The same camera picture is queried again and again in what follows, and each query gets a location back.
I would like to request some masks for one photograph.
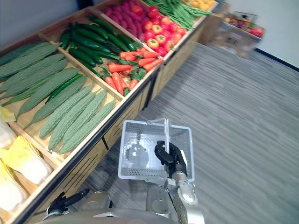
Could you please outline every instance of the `basket handle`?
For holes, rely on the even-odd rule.
[[[152,125],[154,123],[164,123],[164,133],[165,133],[165,151],[169,153],[169,120],[166,118],[158,118],[155,120],[148,120],[147,123]]]

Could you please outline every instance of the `black wall baseboard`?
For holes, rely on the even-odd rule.
[[[287,66],[287,67],[289,67],[291,69],[294,69],[295,71],[299,72],[299,68],[297,68],[296,66],[291,65],[290,63],[285,62],[285,61],[279,59],[278,57],[275,57],[275,56],[267,53],[266,51],[263,51],[263,50],[261,50],[259,48],[256,48],[255,51],[258,52],[258,53],[260,53],[260,54],[262,54],[262,55],[265,55],[265,56],[267,56],[267,57],[269,57],[269,58],[271,58],[271,59],[273,59],[273,60],[275,60],[275,61],[277,61],[279,63],[282,63],[283,65],[285,65],[285,66]]]

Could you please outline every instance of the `white plastic basket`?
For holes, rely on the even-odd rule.
[[[121,135],[118,176],[121,179],[164,183],[168,174],[155,155],[157,141],[171,142],[184,152],[188,181],[194,182],[194,162],[191,129],[169,125],[167,119],[154,121],[125,120]]]

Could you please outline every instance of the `gray carpet floor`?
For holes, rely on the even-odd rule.
[[[256,52],[242,59],[197,44],[136,120],[161,117],[192,130],[206,224],[299,223],[298,72]],[[118,178],[119,148],[120,140],[81,188],[144,210],[149,184]]]

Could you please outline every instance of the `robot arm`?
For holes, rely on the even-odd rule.
[[[199,202],[195,194],[194,184],[187,180],[187,168],[181,151],[178,147],[169,143],[169,153],[165,151],[164,141],[158,141],[155,154],[162,165],[168,167],[169,178],[165,182],[165,188],[175,186],[170,191],[173,206],[181,224],[204,224],[204,218],[199,210]]]

